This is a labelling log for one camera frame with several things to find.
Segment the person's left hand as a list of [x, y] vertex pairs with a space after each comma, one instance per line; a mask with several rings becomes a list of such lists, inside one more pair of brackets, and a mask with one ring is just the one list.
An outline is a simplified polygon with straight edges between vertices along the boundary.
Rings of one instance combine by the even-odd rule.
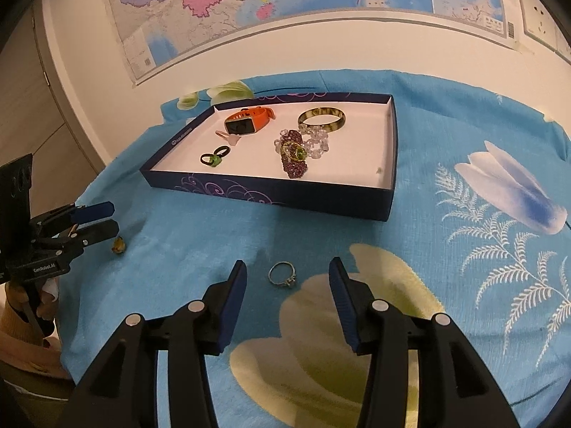
[[40, 345], [53, 334], [59, 298], [58, 288], [40, 287], [29, 300], [24, 288], [15, 282], [5, 284], [6, 305], [1, 314], [1, 330], [18, 340]]

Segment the orange sleeved left forearm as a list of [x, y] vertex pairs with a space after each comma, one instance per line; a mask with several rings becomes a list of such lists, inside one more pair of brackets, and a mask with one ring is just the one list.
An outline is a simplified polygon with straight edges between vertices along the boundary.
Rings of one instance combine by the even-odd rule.
[[53, 379], [71, 380], [61, 363], [57, 334], [39, 338], [29, 323], [7, 307], [1, 311], [1, 361], [19, 370]]

